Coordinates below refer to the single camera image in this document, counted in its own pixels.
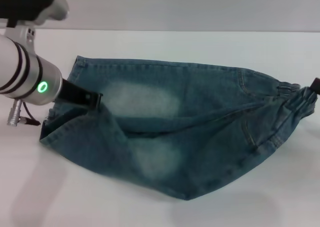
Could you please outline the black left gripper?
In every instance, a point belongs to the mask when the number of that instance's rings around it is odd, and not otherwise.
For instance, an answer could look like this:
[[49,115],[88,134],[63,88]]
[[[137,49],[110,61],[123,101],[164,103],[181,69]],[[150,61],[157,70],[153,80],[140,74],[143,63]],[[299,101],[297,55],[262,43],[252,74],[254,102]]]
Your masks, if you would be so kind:
[[89,110],[99,109],[102,93],[90,92],[68,80],[63,79],[60,91],[54,99],[54,103],[67,103]]

